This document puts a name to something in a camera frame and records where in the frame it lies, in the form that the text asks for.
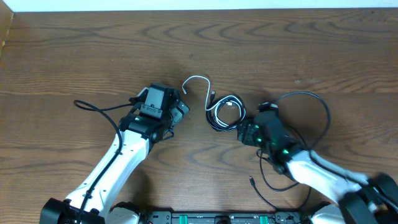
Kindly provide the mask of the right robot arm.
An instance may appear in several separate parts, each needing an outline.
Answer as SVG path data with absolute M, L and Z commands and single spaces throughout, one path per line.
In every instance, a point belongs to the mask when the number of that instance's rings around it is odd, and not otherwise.
M 261 104 L 258 115 L 240 121 L 236 130 L 244 145 L 267 154 L 277 173 L 333 201 L 313 212 L 310 223 L 397 223 L 397 183 L 392 177 L 371 177 L 322 158 L 288 132 L 277 105 Z

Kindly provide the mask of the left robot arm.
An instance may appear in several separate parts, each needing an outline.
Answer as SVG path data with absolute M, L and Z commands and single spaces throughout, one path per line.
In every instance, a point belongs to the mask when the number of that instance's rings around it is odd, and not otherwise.
M 115 139 L 91 174 L 65 200 L 50 198 L 40 223 L 139 223 L 139 212 L 113 207 L 133 170 L 154 144 L 174 136 L 188 113 L 177 89 L 153 83 L 130 100 L 130 112 L 114 124 Z

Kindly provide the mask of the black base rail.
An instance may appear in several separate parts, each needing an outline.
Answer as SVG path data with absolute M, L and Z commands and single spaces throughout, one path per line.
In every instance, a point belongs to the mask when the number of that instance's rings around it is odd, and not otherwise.
M 306 217 L 294 212 L 276 213 L 176 213 L 176 212 L 143 212 L 132 215 L 116 215 L 111 223 L 137 224 L 322 224 L 344 223 L 338 215 L 318 214 Z

